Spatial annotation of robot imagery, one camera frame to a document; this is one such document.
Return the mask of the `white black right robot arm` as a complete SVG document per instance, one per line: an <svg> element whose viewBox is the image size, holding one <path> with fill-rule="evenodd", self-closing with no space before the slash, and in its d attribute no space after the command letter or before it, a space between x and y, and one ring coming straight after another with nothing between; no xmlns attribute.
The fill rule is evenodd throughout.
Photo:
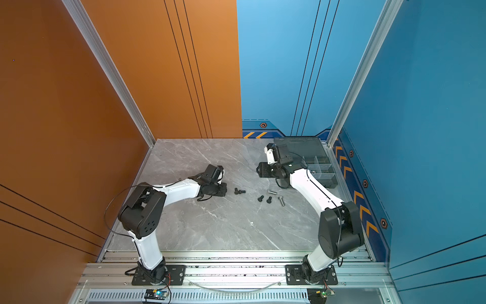
<svg viewBox="0 0 486 304"><path fill-rule="evenodd" d="M286 145L265 146L267 160L256 171L260 177L276 179L280 187L298 191L320 216L319 245L306 255L301 264L303 279L318 284L339 258L365 243L358 207L332 194L318 182L306 160Z"/></svg>

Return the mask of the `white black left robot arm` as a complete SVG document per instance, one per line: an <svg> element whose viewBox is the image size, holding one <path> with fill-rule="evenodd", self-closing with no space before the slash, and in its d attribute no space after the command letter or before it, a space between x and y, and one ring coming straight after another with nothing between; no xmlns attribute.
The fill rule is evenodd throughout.
<svg viewBox="0 0 486 304"><path fill-rule="evenodd" d="M118 220L138 254L137 267L128 271L134 275L133 285L168 283L170 271L156 237L164 207L187 199L205 201L224 197L227 185L223 176L222 166L208 165L204 172L172 184L155 186L143 182L134 186L118 213Z"/></svg>

